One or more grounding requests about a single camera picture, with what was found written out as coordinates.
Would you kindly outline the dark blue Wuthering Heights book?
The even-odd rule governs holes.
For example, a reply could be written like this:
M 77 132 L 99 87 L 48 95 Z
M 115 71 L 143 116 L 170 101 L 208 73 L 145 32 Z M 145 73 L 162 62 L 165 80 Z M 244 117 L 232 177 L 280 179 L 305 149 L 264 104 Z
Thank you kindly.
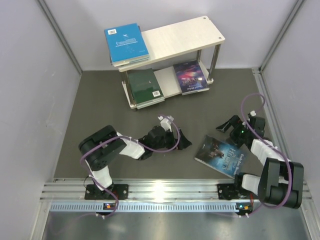
M 234 179 L 240 173 L 247 154 L 236 146 L 206 135 L 194 159 Z

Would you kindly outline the pale grey-green book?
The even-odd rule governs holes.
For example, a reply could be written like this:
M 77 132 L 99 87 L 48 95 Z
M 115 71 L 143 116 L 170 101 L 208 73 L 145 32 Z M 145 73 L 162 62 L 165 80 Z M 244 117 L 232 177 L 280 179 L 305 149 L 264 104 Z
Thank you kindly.
M 150 101 L 137 103 L 136 104 L 136 108 L 139 110 L 139 109 L 146 108 L 146 107 L 149 107 L 149 106 L 152 106 L 152 105 L 164 102 L 164 101 L 165 101 L 164 97 L 159 97 L 159 98 L 155 98 L 155 99 L 150 100 Z

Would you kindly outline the purple galaxy cover book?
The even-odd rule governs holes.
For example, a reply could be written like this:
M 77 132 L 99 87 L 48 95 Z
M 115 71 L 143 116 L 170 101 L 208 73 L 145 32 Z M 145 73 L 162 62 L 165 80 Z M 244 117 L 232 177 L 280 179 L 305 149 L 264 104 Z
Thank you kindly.
M 192 60 L 173 65 L 181 94 L 188 95 L 209 90 L 205 77 L 197 60 Z

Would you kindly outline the dark green book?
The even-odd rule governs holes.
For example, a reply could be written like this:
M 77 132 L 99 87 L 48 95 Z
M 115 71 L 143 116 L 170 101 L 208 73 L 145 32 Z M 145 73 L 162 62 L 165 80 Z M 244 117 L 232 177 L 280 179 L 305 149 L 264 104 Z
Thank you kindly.
M 128 80 L 137 105 L 165 100 L 152 68 L 131 72 Z

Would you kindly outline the black glossy book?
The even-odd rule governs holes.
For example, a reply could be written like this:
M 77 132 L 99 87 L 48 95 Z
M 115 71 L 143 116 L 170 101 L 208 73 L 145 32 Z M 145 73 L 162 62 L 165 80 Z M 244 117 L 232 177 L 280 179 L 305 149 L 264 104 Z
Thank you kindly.
M 104 33 L 114 66 L 123 65 L 129 59 L 139 56 L 141 31 L 137 23 L 106 29 Z

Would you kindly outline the bright blue book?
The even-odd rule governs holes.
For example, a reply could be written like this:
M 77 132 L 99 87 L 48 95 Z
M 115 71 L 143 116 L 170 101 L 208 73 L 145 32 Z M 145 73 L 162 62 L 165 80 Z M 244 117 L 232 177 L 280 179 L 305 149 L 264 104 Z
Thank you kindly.
M 149 51 L 137 23 L 107 28 L 104 34 L 114 67 L 149 59 Z

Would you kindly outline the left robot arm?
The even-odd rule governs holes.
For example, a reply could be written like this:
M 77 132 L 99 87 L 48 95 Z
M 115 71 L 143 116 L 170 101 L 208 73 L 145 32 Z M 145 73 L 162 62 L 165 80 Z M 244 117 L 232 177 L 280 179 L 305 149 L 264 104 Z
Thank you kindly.
M 180 128 L 177 137 L 174 137 L 172 130 L 156 125 L 145 136 L 131 141 L 121 138 L 121 134 L 113 126 L 108 125 L 81 141 L 78 145 L 79 151 L 85 155 L 101 143 L 115 137 L 118 138 L 96 149 L 84 159 L 90 169 L 89 176 L 97 181 L 95 192 L 103 199 L 113 194 L 109 164 L 118 155 L 143 161 L 151 157 L 155 150 L 184 150 L 192 145 Z

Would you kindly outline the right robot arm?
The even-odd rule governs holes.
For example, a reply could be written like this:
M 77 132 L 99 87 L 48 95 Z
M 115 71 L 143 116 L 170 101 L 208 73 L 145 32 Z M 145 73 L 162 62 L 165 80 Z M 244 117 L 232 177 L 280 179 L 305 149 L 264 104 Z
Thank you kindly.
M 229 140 L 236 147 L 245 145 L 261 162 L 263 169 L 260 176 L 239 172 L 232 185 L 219 187 L 222 199 L 246 198 L 254 195 L 263 204 L 298 209 L 302 204 L 304 167 L 293 162 L 277 149 L 265 137 L 266 121 L 263 117 L 248 115 L 242 121 L 233 115 L 216 130 L 225 133 L 230 127 Z

